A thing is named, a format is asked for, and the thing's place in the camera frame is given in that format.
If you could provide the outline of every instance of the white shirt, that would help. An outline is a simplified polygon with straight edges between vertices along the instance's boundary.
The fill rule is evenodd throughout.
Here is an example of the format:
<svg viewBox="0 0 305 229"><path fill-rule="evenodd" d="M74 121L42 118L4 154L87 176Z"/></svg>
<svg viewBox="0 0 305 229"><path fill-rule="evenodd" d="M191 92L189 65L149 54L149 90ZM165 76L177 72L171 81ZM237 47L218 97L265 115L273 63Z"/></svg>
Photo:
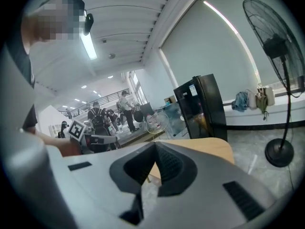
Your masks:
<svg viewBox="0 0 305 229"><path fill-rule="evenodd" d="M119 105L122 106L122 108L124 108L125 110L131 110L131 108L127 105L128 100L126 99L126 97L121 96L120 100L119 100Z"/></svg>

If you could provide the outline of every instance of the fan base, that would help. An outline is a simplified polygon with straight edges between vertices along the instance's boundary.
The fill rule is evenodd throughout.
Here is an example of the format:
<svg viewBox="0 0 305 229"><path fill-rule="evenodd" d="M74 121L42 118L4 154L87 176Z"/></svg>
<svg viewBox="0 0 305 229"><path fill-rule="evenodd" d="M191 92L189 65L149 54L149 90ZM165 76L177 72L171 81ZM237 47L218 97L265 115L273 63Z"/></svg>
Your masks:
<svg viewBox="0 0 305 229"><path fill-rule="evenodd" d="M294 148L291 143L284 141L282 149L280 149L282 139L277 138L267 143L265 156L269 163L275 167L285 167L290 164L294 158Z"/></svg>

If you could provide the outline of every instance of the railing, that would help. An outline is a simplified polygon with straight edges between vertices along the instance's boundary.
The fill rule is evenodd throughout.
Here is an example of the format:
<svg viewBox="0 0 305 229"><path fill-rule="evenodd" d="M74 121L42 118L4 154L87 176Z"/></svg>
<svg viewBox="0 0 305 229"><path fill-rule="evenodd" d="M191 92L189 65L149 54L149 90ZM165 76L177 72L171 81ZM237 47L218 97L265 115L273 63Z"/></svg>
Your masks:
<svg viewBox="0 0 305 229"><path fill-rule="evenodd" d="M77 117L83 113L85 113L86 111L88 111L88 107L89 109L90 108L93 108L93 103L94 102L98 102L100 107L102 107L102 105L106 104L106 103L109 103L109 102L112 102L112 101L116 101L116 100L119 100L120 99L120 96L122 95L122 91L126 91L127 92L127 95L129 95L129 89L124 89L124 90L121 90L119 92L116 92L116 93L113 93L113 94L110 94L110 95L107 95L107 96L104 96L104 97L101 97L101 98L98 98L90 103L87 103L87 104L84 104L82 105L81 107L78 107L76 109L73 109L71 111L71 115L72 117ZM64 116L68 117L67 115L67 112L66 111L60 111Z"/></svg>

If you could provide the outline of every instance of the floor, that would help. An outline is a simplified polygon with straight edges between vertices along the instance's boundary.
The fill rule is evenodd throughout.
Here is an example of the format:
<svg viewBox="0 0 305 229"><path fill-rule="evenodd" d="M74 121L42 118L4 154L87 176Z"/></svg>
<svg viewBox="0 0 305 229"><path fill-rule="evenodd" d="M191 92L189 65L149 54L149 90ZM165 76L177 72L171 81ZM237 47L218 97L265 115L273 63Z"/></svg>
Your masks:
<svg viewBox="0 0 305 229"><path fill-rule="evenodd" d="M284 130L267 131L228 131L228 143L233 149L235 165L244 172L260 180L277 197L285 195L298 187L305 170L305 127L289 129L287 140L294 147L295 156L288 167L277 168L268 163L264 156L265 145L274 138L281 138ZM189 138L186 130L175 139ZM166 134L160 139L168 139ZM149 176L151 183L142 186L144 216L153 209L160 182Z"/></svg>

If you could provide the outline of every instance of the wooden table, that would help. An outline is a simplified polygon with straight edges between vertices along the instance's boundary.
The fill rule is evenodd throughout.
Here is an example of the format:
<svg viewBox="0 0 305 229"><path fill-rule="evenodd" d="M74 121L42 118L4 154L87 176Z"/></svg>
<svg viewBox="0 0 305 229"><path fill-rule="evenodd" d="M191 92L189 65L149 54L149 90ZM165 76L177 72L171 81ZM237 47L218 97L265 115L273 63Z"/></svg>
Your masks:
<svg viewBox="0 0 305 229"><path fill-rule="evenodd" d="M158 140L157 142L175 144L199 152L215 155L234 164L231 146L226 141L219 138L209 137L200 139ZM156 163L154 163L152 170L150 171L150 175L161 179Z"/></svg>

